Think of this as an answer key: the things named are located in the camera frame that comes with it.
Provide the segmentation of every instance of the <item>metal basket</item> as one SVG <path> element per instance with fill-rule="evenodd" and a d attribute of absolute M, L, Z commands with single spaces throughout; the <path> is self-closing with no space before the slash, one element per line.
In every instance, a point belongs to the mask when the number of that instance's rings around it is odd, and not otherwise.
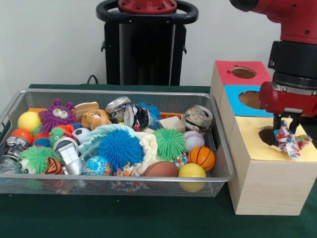
<path fill-rule="evenodd" d="M 71 101 L 75 105 L 96 101 L 100 108 L 105 108 L 120 96 L 127 96 L 134 103 L 154 104 L 161 112 L 184 113 L 196 104 L 210 109 L 214 119 L 205 134 L 205 142 L 215 152 L 216 163 L 207 178 L 0 174 L 0 193 L 215 197 L 224 183 L 232 179 L 234 169 L 219 113 L 213 98 L 204 93 L 23 90 L 15 94 L 0 116 L 0 155 L 4 152 L 5 140 L 16 129 L 19 116 L 29 108 L 46 108 L 55 98 L 60 98 L 63 104 Z M 180 182 L 193 188 L 200 183 L 205 185 L 199 192 L 192 193 L 184 191 Z"/>

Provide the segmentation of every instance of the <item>yellow ball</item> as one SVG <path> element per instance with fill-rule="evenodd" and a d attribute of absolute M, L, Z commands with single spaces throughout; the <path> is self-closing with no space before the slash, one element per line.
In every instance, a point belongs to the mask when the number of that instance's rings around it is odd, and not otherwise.
<path fill-rule="evenodd" d="M 18 120 L 18 128 L 26 129 L 32 132 L 36 127 L 41 124 L 40 116 L 35 112 L 23 113 Z"/>
<path fill-rule="evenodd" d="M 182 178 L 206 178 L 205 170 L 197 164 L 185 164 L 178 172 Z M 180 187 L 186 192 L 199 192 L 205 186 L 204 182 L 179 182 Z"/>

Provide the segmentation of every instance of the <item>white wall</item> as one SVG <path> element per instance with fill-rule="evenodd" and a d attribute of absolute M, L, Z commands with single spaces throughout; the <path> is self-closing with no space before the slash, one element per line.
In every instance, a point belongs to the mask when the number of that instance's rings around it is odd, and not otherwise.
<path fill-rule="evenodd" d="M 31 83 L 85 83 L 90 74 L 105 83 L 105 56 L 100 52 L 104 23 L 95 14 L 99 2 L 1 0 L 0 99 Z M 236 10 L 229 0 L 189 2 L 198 7 L 200 17 L 187 25 L 181 85 L 209 86 L 215 60 L 267 64 L 279 25 Z"/>

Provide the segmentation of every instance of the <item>green table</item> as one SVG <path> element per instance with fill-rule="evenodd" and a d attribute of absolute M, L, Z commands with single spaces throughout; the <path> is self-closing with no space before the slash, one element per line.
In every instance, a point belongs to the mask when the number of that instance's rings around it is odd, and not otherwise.
<path fill-rule="evenodd" d="M 32 88 L 209 92 L 208 87 L 31 85 Z M 299 217 L 236 216 L 216 198 L 0 195 L 0 237 L 316 238 L 317 186 Z"/>

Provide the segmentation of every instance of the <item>baseball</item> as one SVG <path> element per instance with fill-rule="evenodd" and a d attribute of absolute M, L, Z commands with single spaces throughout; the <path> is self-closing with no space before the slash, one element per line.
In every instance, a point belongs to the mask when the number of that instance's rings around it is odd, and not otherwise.
<path fill-rule="evenodd" d="M 184 133 L 186 141 L 186 151 L 190 152 L 195 147 L 204 146 L 205 140 L 197 131 L 190 130 Z"/>

